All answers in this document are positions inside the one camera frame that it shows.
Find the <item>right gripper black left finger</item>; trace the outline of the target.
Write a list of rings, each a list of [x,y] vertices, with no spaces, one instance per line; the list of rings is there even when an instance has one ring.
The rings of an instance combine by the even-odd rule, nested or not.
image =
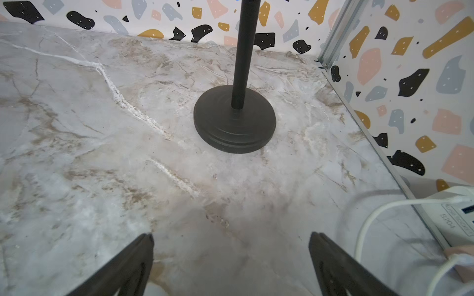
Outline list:
[[[154,238],[141,234],[70,296],[142,296],[153,266]]]

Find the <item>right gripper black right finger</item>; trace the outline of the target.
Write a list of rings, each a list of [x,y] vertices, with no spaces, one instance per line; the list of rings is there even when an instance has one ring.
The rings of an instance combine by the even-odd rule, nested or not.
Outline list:
[[[323,233],[311,234],[309,253],[324,296],[397,294]]]

